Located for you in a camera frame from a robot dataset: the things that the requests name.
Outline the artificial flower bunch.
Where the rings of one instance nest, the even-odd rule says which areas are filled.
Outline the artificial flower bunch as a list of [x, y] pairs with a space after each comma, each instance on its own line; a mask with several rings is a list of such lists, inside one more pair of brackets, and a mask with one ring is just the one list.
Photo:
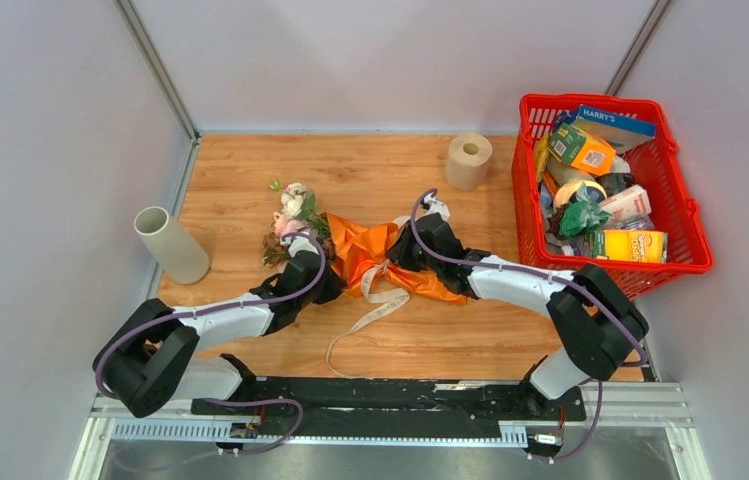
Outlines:
[[262, 240], [263, 265], [277, 272], [285, 268], [291, 254], [281, 238], [293, 232], [315, 238], [326, 254], [327, 263], [331, 265], [335, 260], [335, 246], [327, 213], [316, 209], [315, 191], [300, 182], [284, 184], [278, 179], [271, 182], [270, 190], [280, 195], [280, 209], [273, 213], [271, 229]]

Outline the orange wrapping paper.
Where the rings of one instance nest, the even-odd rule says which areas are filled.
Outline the orange wrapping paper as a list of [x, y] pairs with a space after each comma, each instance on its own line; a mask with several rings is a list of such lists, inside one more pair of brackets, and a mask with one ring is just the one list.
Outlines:
[[[388, 260], [387, 251], [396, 245], [401, 227], [387, 222], [368, 228], [332, 213], [326, 218], [335, 247], [332, 269], [346, 282], [344, 293], [360, 298], [363, 275]], [[450, 292], [430, 271], [413, 272], [390, 264], [384, 273], [374, 275], [375, 280], [379, 278], [413, 294], [457, 305], [468, 303], [465, 296]]]

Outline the white ribbon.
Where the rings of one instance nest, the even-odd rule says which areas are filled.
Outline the white ribbon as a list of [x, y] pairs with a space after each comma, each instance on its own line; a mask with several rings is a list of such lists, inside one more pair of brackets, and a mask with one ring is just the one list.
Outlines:
[[[406, 216], [401, 216], [395, 218], [390, 222], [394, 222], [402, 227], [407, 221], [408, 218]], [[362, 315], [358, 320], [356, 320], [355, 323], [346, 332], [334, 337], [329, 342], [326, 348], [325, 363], [329, 370], [340, 378], [348, 379], [350, 376], [334, 367], [332, 363], [333, 350], [338, 341], [352, 334], [355, 334], [364, 327], [394, 313], [395, 311], [402, 308], [410, 300], [410, 292], [408, 292], [407, 290], [398, 287], [382, 278], [379, 278], [377, 280], [374, 279], [374, 275], [376, 273], [384, 273], [385, 268], [390, 264], [392, 263], [387, 260], [385, 263], [379, 265], [378, 267], [371, 268], [363, 275], [363, 296], [360, 298], [364, 299], [365, 302], [372, 305], [374, 308], [366, 314]]]

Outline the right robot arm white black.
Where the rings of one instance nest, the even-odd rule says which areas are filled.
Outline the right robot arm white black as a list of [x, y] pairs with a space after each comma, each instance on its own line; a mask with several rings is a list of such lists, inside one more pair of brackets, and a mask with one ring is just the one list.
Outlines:
[[433, 274], [449, 293], [502, 301], [552, 321], [562, 346], [531, 368], [520, 392], [523, 410], [534, 418], [548, 417], [573, 387], [610, 379], [649, 331], [601, 267], [546, 270], [466, 248], [439, 213], [402, 227], [387, 257], [402, 269]]

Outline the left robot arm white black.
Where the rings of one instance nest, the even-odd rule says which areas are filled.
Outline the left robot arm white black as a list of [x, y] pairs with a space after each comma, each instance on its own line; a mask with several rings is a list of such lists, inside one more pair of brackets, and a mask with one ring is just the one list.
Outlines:
[[137, 418], [171, 400], [205, 397], [243, 414], [256, 399], [243, 364], [200, 359], [198, 353], [273, 334], [294, 323], [305, 307], [337, 299], [345, 287], [319, 254], [303, 250], [282, 272], [227, 301], [170, 307], [158, 298], [146, 300], [93, 360], [98, 389]]

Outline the beige cylindrical vase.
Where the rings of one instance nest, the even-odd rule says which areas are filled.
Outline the beige cylindrical vase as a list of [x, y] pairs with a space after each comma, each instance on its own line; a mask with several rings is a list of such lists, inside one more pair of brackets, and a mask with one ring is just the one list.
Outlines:
[[207, 252], [168, 210], [147, 207], [136, 215], [133, 227], [161, 269], [175, 283], [194, 284], [208, 273]]

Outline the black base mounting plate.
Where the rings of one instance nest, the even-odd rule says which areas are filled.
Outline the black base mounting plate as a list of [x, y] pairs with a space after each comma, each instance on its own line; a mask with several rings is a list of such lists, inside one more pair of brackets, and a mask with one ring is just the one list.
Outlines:
[[586, 418], [579, 389], [558, 400], [528, 394], [517, 383], [266, 377], [236, 393], [266, 400], [242, 415], [264, 422], [260, 431], [322, 437], [490, 439], [502, 421], [579, 422]]

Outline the round yellow white container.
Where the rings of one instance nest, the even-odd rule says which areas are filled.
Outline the round yellow white container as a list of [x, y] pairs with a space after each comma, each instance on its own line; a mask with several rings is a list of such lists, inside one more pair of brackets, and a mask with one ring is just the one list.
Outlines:
[[581, 201], [591, 201], [600, 204], [607, 198], [607, 192], [596, 181], [573, 180], [558, 188], [553, 196], [552, 206], [554, 210], [557, 210], [566, 204]]

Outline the green crumpled bag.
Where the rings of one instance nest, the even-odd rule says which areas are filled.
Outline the green crumpled bag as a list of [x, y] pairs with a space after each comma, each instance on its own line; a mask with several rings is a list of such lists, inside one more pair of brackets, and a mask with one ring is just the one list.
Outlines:
[[562, 239], [595, 231], [606, 225], [610, 215], [601, 210], [599, 204], [581, 201], [567, 204], [559, 221], [558, 236]]

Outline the green orange carton box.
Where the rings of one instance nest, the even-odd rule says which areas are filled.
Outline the green orange carton box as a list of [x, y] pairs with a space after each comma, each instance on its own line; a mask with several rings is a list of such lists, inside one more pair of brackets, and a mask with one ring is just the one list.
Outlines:
[[594, 176], [608, 173], [617, 154], [602, 138], [570, 125], [561, 124], [548, 137], [550, 153], [562, 164]]

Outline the yellow orange snack box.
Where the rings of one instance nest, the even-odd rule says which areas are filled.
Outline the yellow orange snack box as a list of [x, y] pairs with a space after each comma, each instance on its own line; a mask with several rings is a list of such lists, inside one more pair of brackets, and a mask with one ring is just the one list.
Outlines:
[[664, 263], [667, 243], [667, 233], [652, 230], [605, 229], [584, 237], [585, 250], [590, 257], [634, 263]]

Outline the blue Harry's box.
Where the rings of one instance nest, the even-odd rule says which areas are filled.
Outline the blue Harry's box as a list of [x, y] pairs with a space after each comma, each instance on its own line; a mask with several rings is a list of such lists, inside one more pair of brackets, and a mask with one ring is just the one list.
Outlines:
[[571, 110], [565, 122], [603, 139], [619, 154], [653, 140], [657, 133], [654, 123], [583, 104]]

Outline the red plastic shopping basket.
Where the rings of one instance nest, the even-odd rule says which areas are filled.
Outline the red plastic shopping basket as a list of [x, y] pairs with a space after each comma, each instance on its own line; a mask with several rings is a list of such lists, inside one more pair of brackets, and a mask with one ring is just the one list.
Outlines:
[[663, 264], [597, 260], [630, 298], [653, 291], [687, 275], [709, 272], [714, 259], [696, 200], [687, 190], [674, 141], [661, 106], [647, 99], [588, 93], [529, 93], [519, 103], [520, 127], [511, 165], [520, 262], [552, 270], [576, 270], [590, 260], [552, 254], [547, 250], [534, 166], [534, 145], [550, 131], [557, 115], [588, 105], [611, 113], [652, 122], [656, 138], [632, 150], [626, 159], [634, 178], [649, 195], [650, 218], [668, 234]]

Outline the aluminium frame rail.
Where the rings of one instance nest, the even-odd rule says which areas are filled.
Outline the aluminium frame rail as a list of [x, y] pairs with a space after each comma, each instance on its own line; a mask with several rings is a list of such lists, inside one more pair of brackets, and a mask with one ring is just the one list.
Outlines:
[[556, 400], [516, 381], [259, 377], [249, 407], [172, 400], [137, 418], [116, 400], [95, 400], [70, 475], [93, 479], [115, 439], [236, 445], [515, 448], [556, 464], [580, 456], [568, 430], [645, 428], [663, 432], [683, 479], [710, 475], [681, 387], [665, 382], [590, 382]]

